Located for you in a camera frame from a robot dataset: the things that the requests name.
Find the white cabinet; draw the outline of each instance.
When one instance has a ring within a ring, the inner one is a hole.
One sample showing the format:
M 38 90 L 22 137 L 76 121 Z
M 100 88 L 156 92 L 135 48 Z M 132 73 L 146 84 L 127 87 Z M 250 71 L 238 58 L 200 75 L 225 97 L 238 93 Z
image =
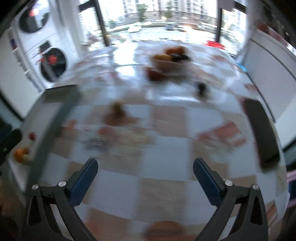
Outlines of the white cabinet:
M 12 50 L 10 38 L 6 31 L 0 39 L 0 91 L 11 106 L 25 117 L 38 98 L 37 88 L 28 79 L 29 69 L 24 69 L 17 58 L 16 51 Z

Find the white wall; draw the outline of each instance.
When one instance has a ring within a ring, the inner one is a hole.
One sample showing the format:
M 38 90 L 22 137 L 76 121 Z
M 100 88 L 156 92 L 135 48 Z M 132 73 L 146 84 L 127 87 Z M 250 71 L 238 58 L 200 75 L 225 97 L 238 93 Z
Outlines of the white wall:
M 283 147 L 296 138 L 296 95 L 276 122 L 276 130 Z
M 277 122 L 296 95 L 296 56 L 260 30 L 254 32 L 251 40 L 243 66 Z
M 38 91 L 24 75 L 12 52 L 7 32 L 0 39 L 0 90 L 11 106 L 25 117 Z
M 82 45 L 85 39 L 79 20 L 78 7 L 75 1 L 72 0 L 59 0 L 59 2 L 62 17 L 65 21 L 65 27 L 69 31 L 68 37 L 72 39 L 77 54 L 81 57 L 88 52 L 88 49 Z

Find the parked car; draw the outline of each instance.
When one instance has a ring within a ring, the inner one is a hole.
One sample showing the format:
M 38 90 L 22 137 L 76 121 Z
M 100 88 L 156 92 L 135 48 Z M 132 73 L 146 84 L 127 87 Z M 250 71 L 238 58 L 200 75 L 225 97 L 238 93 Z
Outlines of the parked car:
M 185 26 L 183 26 L 183 25 L 177 26 L 176 29 L 180 32 L 187 32 Z
M 141 29 L 142 29 L 141 26 L 133 25 L 128 29 L 128 32 L 129 33 L 136 33 L 136 32 L 139 32 Z
M 150 21 L 143 22 L 142 25 L 144 25 L 144 26 L 146 26 L 146 25 L 151 25 L 151 22 L 150 22 Z
M 174 24 L 173 23 L 167 23 L 167 25 L 165 26 L 165 30 L 173 31 L 174 30 Z

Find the tree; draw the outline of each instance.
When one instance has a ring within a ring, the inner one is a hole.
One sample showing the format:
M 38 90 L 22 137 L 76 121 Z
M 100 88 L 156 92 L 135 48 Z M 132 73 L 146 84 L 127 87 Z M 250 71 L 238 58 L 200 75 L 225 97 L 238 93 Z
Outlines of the tree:
M 118 21 L 120 21 L 120 22 L 124 22 L 124 20 L 125 20 L 124 16 L 120 16 L 120 17 L 118 17 Z
M 143 22 L 145 20 L 144 13 L 147 11 L 148 5 L 146 4 L 137 4 L 137 12 L 139 17 L 139 22 Z
M 115 28 L 115 27 L 116 27 L 115 22 L 114 22 L 113 20 L 110 20 L 110 21 L 109 21 L 109 28 L 110 28 L 110 29 L 113 29 L 113 28 Z
M 173 8 L 172 2 L 168 1 L 167 6 L 166 6 L 167 11 L 165 13 L 165 17 L 168 18 L 168 19 L 173 17 L 172 8 Z

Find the white tray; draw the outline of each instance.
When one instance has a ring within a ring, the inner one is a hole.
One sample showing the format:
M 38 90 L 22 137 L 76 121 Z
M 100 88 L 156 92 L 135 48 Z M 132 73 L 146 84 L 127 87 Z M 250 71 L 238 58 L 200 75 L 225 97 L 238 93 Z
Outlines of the white tray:
M 22 140 L 7 156 L 7 161 L 22 192 L 37 183 L 46 157 L 50 151 L 57 128 L 61 126 L 70 109 L 79 101 L 77 85 L 67 85 L 47 89 L 39 97 L 25 118 L 22 126 Z M 36 141 L 28 138 L 30 132 L 36 133 Z M 26 166 L 14 160 L 16 148 L 30 148 L 32 164 Z

